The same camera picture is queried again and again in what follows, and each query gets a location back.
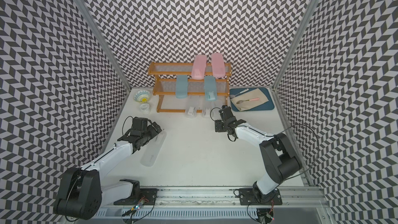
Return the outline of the clear pencil case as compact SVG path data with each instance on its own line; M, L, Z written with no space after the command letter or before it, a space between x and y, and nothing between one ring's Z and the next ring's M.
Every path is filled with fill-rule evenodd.
M212 108L221 109L226 104L226 99L223 96L218 97L217 100L212 102Z
M151 140L146 145L146 150L141 158L141 165L144 167L153 167L156 162L156 159L161 151L161 148L164 144L164 141L167 137L167 133L162 131L159 133L155 139Z
M188 96L184 113L187 118L195 118L197 116L199 103L200 97L198 95Z
M202 103L202 117L203 118L210 118L212 110L212 102L204 100Z

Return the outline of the teal pencil case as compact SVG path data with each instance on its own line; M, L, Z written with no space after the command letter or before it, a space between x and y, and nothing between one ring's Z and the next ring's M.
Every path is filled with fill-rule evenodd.
M207 101L217 100L217 84L216 84L216 79L213 76L204 77L204 90L205 90L205 100Z
M177 99L184 99L188 96L188 76L178 75L176 79L175 96Z

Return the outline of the pink pencil case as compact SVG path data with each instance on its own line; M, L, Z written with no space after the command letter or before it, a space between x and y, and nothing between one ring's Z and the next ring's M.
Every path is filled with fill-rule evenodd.
M207 57L205 55L197 55L194 59L191 77L195 80L202 80L205 77L207 66Z
M214 78L223 78L226 75L226 67L221 53L211 55L212 75Z

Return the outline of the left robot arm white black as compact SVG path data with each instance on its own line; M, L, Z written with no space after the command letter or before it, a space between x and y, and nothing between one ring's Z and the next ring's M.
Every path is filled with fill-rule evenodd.
M100 208L110 204L132 205L132 214L143 205L154 204L156 189L141 191L137 180L121 179L109 186L102 186L101 182L119 163L162 135L156 122L134 117L131 127L111 149L87 164L63 173L53 212L72 222L91 219Z

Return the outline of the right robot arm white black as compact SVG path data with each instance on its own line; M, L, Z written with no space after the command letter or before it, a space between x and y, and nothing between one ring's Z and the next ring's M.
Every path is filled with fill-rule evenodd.
M253 184L251 203L276 203L278 187L302 169L302 163L291 141L284 133L269 134L238 120L229 106L217 108L220 119L215 131L227 133L228 139L247 141L260 149L266 173Z

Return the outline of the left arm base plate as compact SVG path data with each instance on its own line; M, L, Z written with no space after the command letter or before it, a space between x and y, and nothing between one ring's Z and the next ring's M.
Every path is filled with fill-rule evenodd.
M114 205L136 206L140 199L147 200L144 206L153 206L157 199L158 189L144 188L139 193L133 192L131 196L114 202Z

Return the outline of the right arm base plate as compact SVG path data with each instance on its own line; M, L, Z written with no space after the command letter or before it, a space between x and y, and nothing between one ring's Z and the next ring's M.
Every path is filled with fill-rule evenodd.
M254 188L240 188L238 189L238 197L241 205L282 205L282 196L278 189L272 190L270 193L264 195L260 190Z

